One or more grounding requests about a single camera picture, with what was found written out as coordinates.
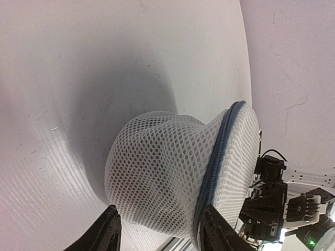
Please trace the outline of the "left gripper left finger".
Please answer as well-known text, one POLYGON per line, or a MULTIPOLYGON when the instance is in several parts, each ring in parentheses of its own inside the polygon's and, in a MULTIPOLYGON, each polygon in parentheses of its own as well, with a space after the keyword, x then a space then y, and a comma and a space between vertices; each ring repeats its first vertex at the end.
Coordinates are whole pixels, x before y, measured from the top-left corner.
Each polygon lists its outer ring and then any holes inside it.
POLYGON ((92 226, 64 251, 119 251, 121 217, 115 205, 109 205, 92 226))

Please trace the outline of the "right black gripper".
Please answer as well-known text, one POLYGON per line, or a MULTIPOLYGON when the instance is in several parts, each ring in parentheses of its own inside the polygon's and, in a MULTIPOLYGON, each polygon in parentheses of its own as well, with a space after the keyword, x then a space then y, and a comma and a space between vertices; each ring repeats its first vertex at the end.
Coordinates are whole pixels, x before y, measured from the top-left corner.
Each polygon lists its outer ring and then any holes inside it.
POLYGON ((287 201, 287 183, 282 179, 285 169, 282 159, 270 155, 258 157, 254 171, 256 180, 239 214, 247 238, 267 242, 280 239, 287 201))

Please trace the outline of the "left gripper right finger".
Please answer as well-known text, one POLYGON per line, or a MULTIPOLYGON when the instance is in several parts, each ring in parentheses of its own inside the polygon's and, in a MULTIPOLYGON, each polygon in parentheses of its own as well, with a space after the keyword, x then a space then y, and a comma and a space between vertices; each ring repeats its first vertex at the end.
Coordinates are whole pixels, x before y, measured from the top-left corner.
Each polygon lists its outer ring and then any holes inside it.
POLYGON ((205 207, 200 218, 200 250, 204 251, 252 251, 212 205, 205 207))

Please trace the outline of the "white mesh laundry bag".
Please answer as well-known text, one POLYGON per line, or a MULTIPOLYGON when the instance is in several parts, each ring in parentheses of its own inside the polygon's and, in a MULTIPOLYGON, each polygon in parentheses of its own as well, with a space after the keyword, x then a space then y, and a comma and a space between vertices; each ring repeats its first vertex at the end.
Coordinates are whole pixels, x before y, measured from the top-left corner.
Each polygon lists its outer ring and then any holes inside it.
POLYGON ((207 205, 235 226, 259 152, 254 110, 238 101, 208 124, 152 111, 130 120, 107 158, 105 193, 121 218, 199 248, 207 205))

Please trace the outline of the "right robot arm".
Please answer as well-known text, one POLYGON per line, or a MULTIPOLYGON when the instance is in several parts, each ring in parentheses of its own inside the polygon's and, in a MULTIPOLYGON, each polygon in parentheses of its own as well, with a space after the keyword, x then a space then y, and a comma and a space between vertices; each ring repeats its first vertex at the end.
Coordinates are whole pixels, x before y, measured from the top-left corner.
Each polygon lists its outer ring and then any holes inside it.
POLYGON ((258 157, 239 219, 239 235, 255 250, 296 237, 307 250, 334 245, 334 173, 316 175, 287 165, 283 157, 258 157))

